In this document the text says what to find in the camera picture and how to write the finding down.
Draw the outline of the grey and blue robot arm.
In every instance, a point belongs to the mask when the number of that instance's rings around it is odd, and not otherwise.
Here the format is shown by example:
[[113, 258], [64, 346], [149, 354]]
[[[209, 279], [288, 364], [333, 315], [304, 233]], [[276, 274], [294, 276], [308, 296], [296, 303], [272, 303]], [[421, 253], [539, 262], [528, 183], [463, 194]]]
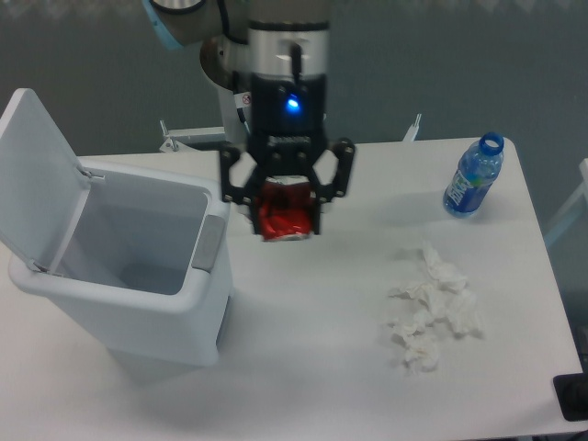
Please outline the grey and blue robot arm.
[[244, 211], [266, 241], [321, 230], [324, 205], [348, 189], [356, 152], [328, 139], [327, 1], [147, 1], [163, 44], [199, 43], [218, 88], [225, 140], [222, 199]]

